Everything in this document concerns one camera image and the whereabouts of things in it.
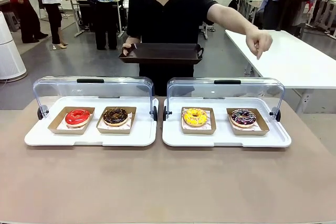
white tray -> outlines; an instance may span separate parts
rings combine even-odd
[[[153,100],[153,106],[158,107],[158,100]],[[66,106],[94,107],[95,114],[83,135],[54,134],[49,124]],[[133,106],[137,108],[134,123],[129,135],[102,134],[97,128],[101,113],[107,106]],[[150,116],[149,97],[62,97],[49,108],[46,118],[39,120],[25,137],[27,145],[103,145],[103,146],[147,146],[154,142],[156,121]]]
[[[213,135],[183,134],[181,129],[181,108],[207,107],[213,108],[216,120],[216,131]],[[226,108],[256,108],[269,127],[264,136],[237,136],[233,134]],[[287,147],[291,138],[281,125],[273,119],[267,104],[259,98],[226,98],[222,100],[205,100],[203,98],[170,99],[169,110],[172,112],[163,121],[163,141],[170,146],[244,146],[244,147]]]

bag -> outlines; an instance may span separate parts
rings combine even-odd
[[[236,0],[232,0],[229,4],[229,7],[233,8],[234,10],[238,10],[238,3]]]

white air purifier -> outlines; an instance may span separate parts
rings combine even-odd
[[[22,79],[27,70],[13,41],[4,14],[0,12],[0,82]]]

chocolate sprinkle donut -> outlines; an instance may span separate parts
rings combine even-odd
[[[239,109],[231,113],[231,118],[238,124],[250,125],[256,122],[256,115],[249,110]]]
[[[117,124],[127,119],[127,111],[121,108],[109,109],[104,113],[103,119],[110,124]]]

donut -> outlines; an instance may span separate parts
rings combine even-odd
[[[109,126],[120,126],[127,122],[127,111],[122,108],[109,109],[104,113],[103,120]]]
[[[250,128],[257,121],[256,115],[246,109],[234,110],[230,116],[231,122],[238,127]]]
[[[68,127],[81,127],[85,125],[90,118],[90,112],[87,110],[72,110],[65,116],[65,122]]]
[[[206,123],[207,115],[204,110],[192,108],[184,112],[183,119],[190,126],[200,127]]]

